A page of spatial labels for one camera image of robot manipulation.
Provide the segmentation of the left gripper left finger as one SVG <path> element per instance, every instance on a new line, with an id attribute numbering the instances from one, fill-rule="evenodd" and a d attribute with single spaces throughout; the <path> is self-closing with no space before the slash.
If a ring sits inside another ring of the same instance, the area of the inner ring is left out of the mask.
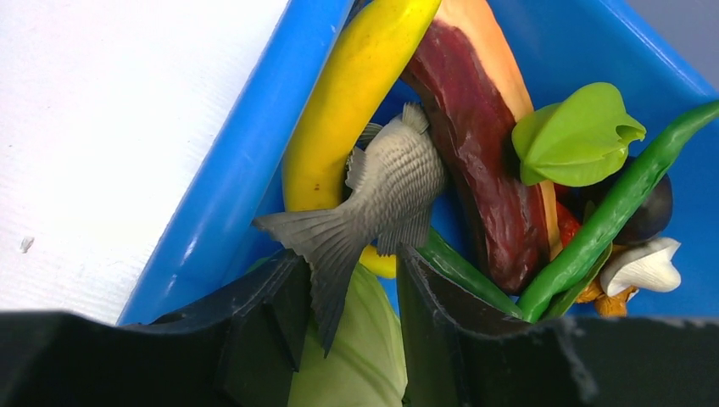
<path id="1" fill-rule="evenodd" d="M 1 315 L 4 406 L 285 406 L 309 322 L 290 251 L 148 325 Z"/>

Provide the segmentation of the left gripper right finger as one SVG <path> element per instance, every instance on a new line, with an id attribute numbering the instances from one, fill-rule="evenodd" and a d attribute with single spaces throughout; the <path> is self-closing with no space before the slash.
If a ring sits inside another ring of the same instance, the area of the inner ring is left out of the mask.
<path id="1" fill-rule="evenodd" d="M 697 318 L 513 318 L 398 256 L 413 406 L 715 406 L 718 322 Z"/>

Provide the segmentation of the grey fish piece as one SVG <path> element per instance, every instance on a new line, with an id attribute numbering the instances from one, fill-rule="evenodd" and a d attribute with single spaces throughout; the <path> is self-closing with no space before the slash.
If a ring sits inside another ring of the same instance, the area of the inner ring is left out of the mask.
<path id="1" fill-rule="evenodd" d="M 354 148 L 345 184 L 351 194 L 332 209 L 279 212 L 253 226 L 304 258 L 311 269 L 311 307 L 324 352 L 330 352 L 354 267 L 371 242 L 380 256 L 428 238 L 432 205 L 448 183 L 430 123 L 418 103 L 405 103 L 386 125 L 368 124 Z"/>

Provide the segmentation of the yellow banana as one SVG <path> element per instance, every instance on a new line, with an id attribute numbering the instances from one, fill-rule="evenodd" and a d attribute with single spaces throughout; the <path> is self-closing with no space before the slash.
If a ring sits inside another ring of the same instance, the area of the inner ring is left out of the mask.
<path id="1" fill-rule="evenodd" d="M 285 210 L 342 202 L 348 156 L 439 7 L 438 1 L 373 1 L 343 29 L 284 153 Z"/>

